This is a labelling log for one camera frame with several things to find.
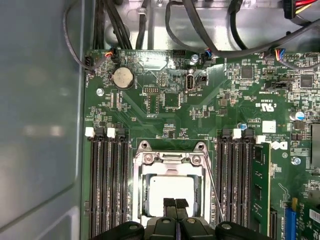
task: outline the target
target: white label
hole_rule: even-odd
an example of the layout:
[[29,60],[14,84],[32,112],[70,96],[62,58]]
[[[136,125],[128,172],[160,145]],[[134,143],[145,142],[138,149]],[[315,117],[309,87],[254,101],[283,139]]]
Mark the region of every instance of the white label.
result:
[[287,141],[281,141],[281,142],[274,141],[273,143],[271,143],[271,147],[274,150],[277,150],[277,149],[288,150],[288,142]]
[[276,133],[276,121],[262,121],[262,132],[267,134],[275,134]]
[[312,219],[312,220],[315,220],[317,223],[320,224],[320,214],[317,213],[316,211],[313,211],[313,210],[309,210],[309,217]]

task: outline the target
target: green circuit board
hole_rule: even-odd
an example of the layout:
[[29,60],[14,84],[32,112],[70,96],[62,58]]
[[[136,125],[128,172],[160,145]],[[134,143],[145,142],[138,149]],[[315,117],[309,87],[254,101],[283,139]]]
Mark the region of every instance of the green circuit board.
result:
[[[88,57],[96,61],[105,53],[92,50]],[[197,142],[204,142],[212,160],[213,174],[218,176],[217,162],[224,163],[226,157],[218,154],[217,146],[228,141],[230,148],[234,147],[233,131],[245,124],[254,137],[248,147],[252,152],[248,151],[243,158],[252,159],[248,176],[250,213],[248,222],[243,224],[265,235],[273,234],[278,240],[289,239],[285,209],[292,207],[292,199],[305,203],[309,191],[320,188],[319,174],[314,167],[317,161],[312,159],[312,127],[320,122],[320,71],[288,69],[272,58],[263,58],[260,53],[239,59],[206,59],[198,54],[197,63],[191,62],[193,54],[184,50],[121,50],[119,64],[107,59],[95,72],[86,75],[84,127],[94,128],[96,134],[101,130],[106,134],[108,128],[112,128],[116,135],[126,136],[127,145],[120,143],[117,147],[118,157],[121,154],[122,159],[114,167],[117,170],[113,176],[118,182],[128,182],[115,192],[121,190],[128,194],[125,194],[125,203],[119,203],[121,196],[114,199],[116,205],[122,204],[122,208],[115,209],[123,211],[125,206],[124,216],[109,220],[110,215],[116,213],[108,212],[111,211],[109,202],[105,204],[111,194],[112,176],[104,170],[113,163],[103,162],[107,159],[102,157],[102,154],[107,156],[103,150],[107,149],[105,143],[86,137],[81,239],[107,230],[110,221],[119,224],[130,220],[132,159],[142,140],[148,140],[159,151],[189,151]],[[320,55],[295,53],[286,54],[285,58],[311,65],[319,61]],[[126,67],[133,74],[133,85],[128,89],[119,89],[113,82],[113,74],[119,67]],[[190,75],[193,83],[186,89],[186,76]],[[293,120],[296,112],[303,112],[305,117]],[[229,130],[230,135],[223,138],[222,130]],[[262,153],[257,153],[258,148],[262,148]],[[301,163],[294,165],[297,158]],[[212,195],[213,226],[217,223],[214,202]],[[270,209],[276,212],[275,218],[270,216]],[[320,233],[320,219],[304,224],[302,219],[307,216],[299,211],[296,214],[297,239],[317,239],[312,234],[313,231]]]

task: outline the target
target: black cable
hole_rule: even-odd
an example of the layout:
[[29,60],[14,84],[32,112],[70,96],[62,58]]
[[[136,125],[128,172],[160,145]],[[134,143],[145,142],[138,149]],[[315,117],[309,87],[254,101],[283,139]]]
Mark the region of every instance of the black cable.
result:
[[179,46],[181,46],[185,50],[189,50],[195,53],[202,53],[203,49],[196,49],[195,47],[186,45],[183,43],[171,30],[170,27],[170,17],[171,17],[171,6],[182,6],[183,3],[180,1],[169,1],[165,7],[165,29],[169,35],[169,37]]
[[[234,41],[236,42],[236,44],[242,50],[246,50],[248,48],[246,47],[244,42],[241,40],[241,38],[240,38],[240,36],[238,34],[237,25],[236,25],[236,14],[237,14],[237,12],[239,10],[240,9],[234,10],[234,11],[232,11],[230,13],[230,28],[231,28],[231,33],[232,33],[232,36],[233,36]],[[286,67],[288,67],[290,69],[294,69],[294,70],[312,70],[312,69],[320,67],[320,62],[318,62],[318,63],[316,63],[314,65],[311,65],[311,66],[297,66],[297,65],[294,65],[294,64],[292,64],[290,62],[284,61],[283,59],[280,59],[278,62],[281,63],[282,65],[284,65],[284,66],[286,66]]]
[[197,10],[192,0],[182,0],[182,2],[195,31],[198,33],[198,35],[201,37],[204,43],[208,46],[208,48],[210,48],[211,52],[214,55],[221,58],[241,58],[250,54],[260,53],[260,52],[267,51],[268,49],[273,49],[274,47],[285,44],[286,42],[294,39],[295,37],[310,30],[314,26],[317,26],[318,24],[320,24],[320,19],[317,19],[314,22],[310,23],[308,26],[302,27],[292,32],[289,35],[286,35],[278,40],[269,42],[267,44],[264,44],[258,47],[249,48],[246,50],[238,50],[238,51],[221,51],[217,49],[217,47],[214,45],[211,38],[209,37],[206,29],[204,28],[204,25],[202,24],[199,18],[199,15],[197,13]]
[[116,39],[118,40],[119,46],[120,46],[121,49],[127,49],[126,45],[125,45],[125,42],[124,42],[124,39],[122,37],[121,31],[120,31],[120,29],[118,27],[118,24],[116,22],[116,19],[115,19],[114,15],[113,15],[110,7],[109,7],[109,3],[108,3],[107,0],[104,1],[104,3],[105,3],[106,12],[107,12],[107,14],[109,16],[109,19],[110,19],[110,22],[112,24],[113,31],[114,31],[114,34],[116,36]]
[[[148,6],[148,2],[149,0],[144,0],[141,4],[141,8],[146,9]],[[144,44],[144,38],[146,33],[146,23],[147,23],[146,15],[141,14],[139,17],[139,32],[135,42],[135,49],[137,50],[141,50]]]
[[106,0],[112,14],[113,14],[113,17],[114,17],[114,20],[116,22],[116,24],[118,25],[120,31],[121,31],[121,34],[122,34],[122,37],[123,37],[123,41],[126,45],[126,48],[127,49],[132,49],[132,45],[131,45],[131,42],[130,42],[130,39],[129,39],[129,36],[128,36],[128,33],[127,33],[127,30],[126,30],[126,27],[124,25],[124,22],[122,21],[120,15],[119,15],[119,12],[118,10],[116,9],[116,6],[115,6],[115,3],[113,0]]
[[93,25],[93,49],[105,47],[105,13],[103,0],[95,0],[94,25]]
[[101,66],[101,64],[107,59],[106,56],[103,56],[102,58],[100,58],[96,64],[94,66],[88,66],[86,64],[84,64],[83,62],[80,61],[80,59],[78,58],[74,48],[72,47],[70,38],[69,38],[69,34],[68,34],[68,26],[67,26],[67,20],[68,20],[68,13],[70,12],[70,10],[78,3],[79,0],[74,1],[73,3],[71,3],[63,12],[63,19],[62,19],[62,26],[63,26],[63,35],[64,35],[64,39],[66,42],[66,45],[73,57],[73,59],[84,69],[87,70],[95,70],[98,67]]
[[235,43],[239,46],[241,50],[246,50],[248,49],[244,42],[241,40],[238,30],[237,30],[237,23],[236,23],[236,18],[237,18],[237,12],[233,11],[230,13],[230,30],[232,37],[235,41]]

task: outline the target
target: mounting screw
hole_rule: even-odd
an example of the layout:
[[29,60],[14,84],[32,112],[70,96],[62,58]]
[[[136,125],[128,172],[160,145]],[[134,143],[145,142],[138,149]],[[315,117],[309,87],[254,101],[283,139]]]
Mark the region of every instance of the mounting screw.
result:
[[151,164],[154,161],[154,158],[152,157],[152,154],[146,154],[143,160],[146,164]]
[[197,62],[199,62],[199,56],[197,54],[193,54],[190,60],[191,62],[196,64]]
[[95,92],[99,97],[102,97],[105,94],[105,91],[102,88],[98,88]]
[[300,165],[301,164],[301,159],[299,157],[293,157],[292,160],[291,160],[291,163],[293,165]]
[[189,224],[194,224],[194,223],[196,222],[196,220],[193,219],[193,218],[188,218],[186,221],[187,221]]
[[157,0],[157,1],[156,1],[156,5],[157,5],[158,7],[162,7],[162,3],[163,3],[163,0]]
[[231,226],[229,224],[222,224],[221,226],[223,229],[226,229],[226,230],[230,230],[231,229]]
[[191,163],[194,165],[199,165],[201,164],[201,158],[199,156],[193,156]]

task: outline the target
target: dimm slot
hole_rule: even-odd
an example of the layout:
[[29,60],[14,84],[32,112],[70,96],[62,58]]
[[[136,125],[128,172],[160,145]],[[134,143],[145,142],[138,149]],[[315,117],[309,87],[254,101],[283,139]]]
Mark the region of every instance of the dimm slot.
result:
[[110,185],[110,226],[109,229],[115,228],[117,226],[117,162],[118,159],[118,143],[112,142],[111,143],[111,158],[110,158],[110,179],[111,179],[111,185]]
[[108,151],[109,151],[109,140],[103,143],[103,162],[102,162],[102,194],[101,194],[101,218],[102,218],[102,232],[109,229],[109,163]]
[[230,221],[234,223],[238,223],[238,189],[239,189],[239,159],[242,152],[242,143],[241,139],[237,140],[238,143],[232,144],[232,155],[231,155],[231,175],[232,175],[232,183],[231,183],[231,191],[230,191],[230,200],[231,200],[231,219]]
[[91,238],[101,233],[101,183],[104,156],[104,139],[95,137],[91,139],[91,169],[90,169],[90,217],[89,235]]

